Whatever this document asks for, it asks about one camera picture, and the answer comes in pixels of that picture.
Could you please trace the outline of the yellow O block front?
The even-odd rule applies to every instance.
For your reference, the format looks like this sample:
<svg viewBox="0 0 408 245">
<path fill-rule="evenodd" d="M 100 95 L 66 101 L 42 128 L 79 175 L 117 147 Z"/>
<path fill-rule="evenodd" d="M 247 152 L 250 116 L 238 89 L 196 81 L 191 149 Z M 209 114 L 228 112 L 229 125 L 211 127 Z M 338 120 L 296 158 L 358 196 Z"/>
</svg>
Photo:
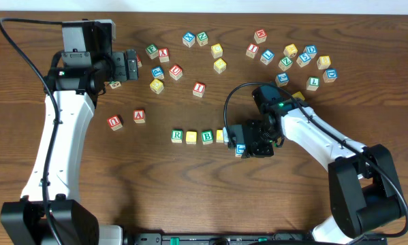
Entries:
<svg viewBox="0 0 408 245">
<path fill-rule="evenodd" d="M 187 131 L 185 139 L 186 139 L 186 144 L 195 145 L 197 143 L 198 134 L 196 131 Z"/>
</svg>

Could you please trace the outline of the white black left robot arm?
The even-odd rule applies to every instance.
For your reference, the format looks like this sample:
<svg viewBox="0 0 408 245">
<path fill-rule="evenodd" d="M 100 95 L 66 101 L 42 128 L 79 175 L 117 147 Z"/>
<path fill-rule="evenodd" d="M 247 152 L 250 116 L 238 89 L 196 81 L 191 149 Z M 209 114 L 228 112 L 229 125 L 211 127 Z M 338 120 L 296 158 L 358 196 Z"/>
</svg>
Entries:
<svg viewBox="0 0 408 245">
<path fill-rule="evenodd" d="M 19 201 L 0 221 L 14 244 L 133 244 L 118 225 L 100 225 L 80 204 L 84 139 L 106 82 L 138 79 L 135 50 L 93 56 L 58 52 L 44 78 L 46 116 L 40 147 Z"/>
</svg>

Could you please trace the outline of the green B block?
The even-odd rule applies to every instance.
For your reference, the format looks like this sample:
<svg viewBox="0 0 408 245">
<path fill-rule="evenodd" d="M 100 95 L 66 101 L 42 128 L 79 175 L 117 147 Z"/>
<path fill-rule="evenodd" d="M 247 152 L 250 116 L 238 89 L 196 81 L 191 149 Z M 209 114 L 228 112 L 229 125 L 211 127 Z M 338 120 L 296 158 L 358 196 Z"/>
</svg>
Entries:
<svg viewBox="0 0 408 245">
<path fill-rule="evenodd" d="M 201 133 L 202 143 L 203 145 L 212 144 L 214 141 L 213 132 L 212 131 L 203 131 Z"/>
</svg>

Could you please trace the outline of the yellow o block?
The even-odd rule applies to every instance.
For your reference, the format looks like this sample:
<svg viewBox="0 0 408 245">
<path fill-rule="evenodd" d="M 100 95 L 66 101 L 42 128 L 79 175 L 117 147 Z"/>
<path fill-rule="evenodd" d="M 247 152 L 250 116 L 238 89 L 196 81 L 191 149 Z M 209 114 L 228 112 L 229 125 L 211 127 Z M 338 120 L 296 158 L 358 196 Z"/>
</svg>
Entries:
<svg viewBox="0 0 408 245">
<path fill-rule="evenodd" d="M 224 136 L 223 136 L 223 130 L 218 129 L 216 132 L 216 142 L 217 143 L 224 143 Z"/>
<path fill-rule="evenodd" d="M 186 139 L 186 144 L 195 145 L 197 143 L 198 134 L 196 131 L 187 131 L 185 139 Z"/>
</svg>

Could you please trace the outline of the green R block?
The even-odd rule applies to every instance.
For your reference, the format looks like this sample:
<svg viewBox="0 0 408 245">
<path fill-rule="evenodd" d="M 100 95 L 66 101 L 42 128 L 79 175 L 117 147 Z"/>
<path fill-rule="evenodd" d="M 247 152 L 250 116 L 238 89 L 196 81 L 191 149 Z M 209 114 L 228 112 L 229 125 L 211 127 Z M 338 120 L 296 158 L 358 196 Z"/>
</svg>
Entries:
<svg viewBox="0 0 408 245">
<path fill-rule="evenodd" d="M 172 143 L 182 143 L 183 142 L 183 131 L 174 129 L 171 133 Z"/>
</svg>

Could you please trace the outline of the blue T block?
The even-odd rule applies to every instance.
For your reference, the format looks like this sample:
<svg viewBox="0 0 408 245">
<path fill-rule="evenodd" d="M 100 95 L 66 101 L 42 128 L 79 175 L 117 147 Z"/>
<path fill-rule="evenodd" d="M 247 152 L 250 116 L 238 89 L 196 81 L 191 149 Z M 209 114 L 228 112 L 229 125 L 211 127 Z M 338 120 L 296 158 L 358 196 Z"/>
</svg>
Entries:
<svg viewBox="0 0 408 245">
<path fill-rule="evenodd" d="M 245 152 L 246 146 L 244 144 L 237 144 L 235 149 L 235 156 L 241 157 Z"/>
</svg>

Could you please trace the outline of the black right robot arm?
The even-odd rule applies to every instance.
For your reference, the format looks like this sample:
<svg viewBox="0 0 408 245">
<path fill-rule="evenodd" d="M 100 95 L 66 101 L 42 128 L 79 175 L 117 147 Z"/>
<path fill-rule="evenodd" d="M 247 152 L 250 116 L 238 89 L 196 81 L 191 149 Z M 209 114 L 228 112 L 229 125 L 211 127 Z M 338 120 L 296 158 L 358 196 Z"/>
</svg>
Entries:
<svg viewBox="0 0 408 245">
<path fill-rule="evenodd" d="M 332 214 L 312 230 L 313 240 L 354 244 L 392 221 L 408 222 L 408 205 L 390 151 L 345 137 L 302 99 L 284 100 L 280 92 L 274 86 L 257 87 L 252 96 L 263 118 L 249 120 L 231 138 L 244 158 L 271 157 L 275 147 L 291 140 L 324 167 Z"/>
</svg>

